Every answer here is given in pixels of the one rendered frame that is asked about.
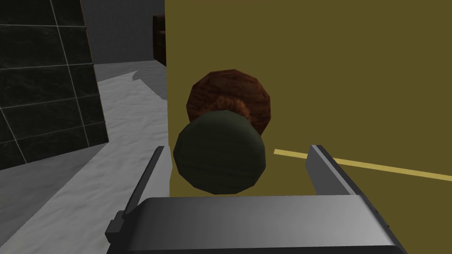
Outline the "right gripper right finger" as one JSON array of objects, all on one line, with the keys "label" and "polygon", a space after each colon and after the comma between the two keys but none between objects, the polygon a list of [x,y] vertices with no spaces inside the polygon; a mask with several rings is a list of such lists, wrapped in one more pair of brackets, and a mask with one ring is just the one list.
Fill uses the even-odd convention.
[{"label": "right gripper right finger", "polygon": [[356,191],[334,166],[329,154],[321,146],[311,145],[305,168],[317,195],[356,195]]}]

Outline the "brown and green door knob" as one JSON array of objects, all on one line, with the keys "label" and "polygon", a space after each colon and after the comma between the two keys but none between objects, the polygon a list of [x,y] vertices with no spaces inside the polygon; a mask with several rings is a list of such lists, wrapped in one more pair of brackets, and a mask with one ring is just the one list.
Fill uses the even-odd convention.
[{"label": "brown and green door knob", "polygon": [[189,123],[173,149],[178,173],[210,194],[238,194],[266,168],[262,134],[271,99],[259,80],[236,69],[212,71],[195,83],[187,104]]}]

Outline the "yellow door leaf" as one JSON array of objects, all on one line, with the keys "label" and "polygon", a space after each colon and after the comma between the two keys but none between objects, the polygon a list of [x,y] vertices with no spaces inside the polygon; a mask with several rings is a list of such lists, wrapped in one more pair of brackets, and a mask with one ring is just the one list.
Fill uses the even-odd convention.
[{"label": "yellow door leaf", "polygon": [[169,144],[191,87],[236,69],[271,98],[267,168],[242,196],[314,195],[301,158],[452,176],[452,0],[165,0]]}]

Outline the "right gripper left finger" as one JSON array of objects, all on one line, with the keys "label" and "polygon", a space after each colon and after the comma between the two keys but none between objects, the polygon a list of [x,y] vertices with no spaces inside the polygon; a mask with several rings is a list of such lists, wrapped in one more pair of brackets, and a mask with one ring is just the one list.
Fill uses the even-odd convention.
[{"label": "right gripper left finger", "polygon": [[110,244],[123,244],[139,221],[140,203],[147,198],[169,197],[172,159],[169,146],[158,146],[145,167],[124,210],[110,221],[105,236]]}]

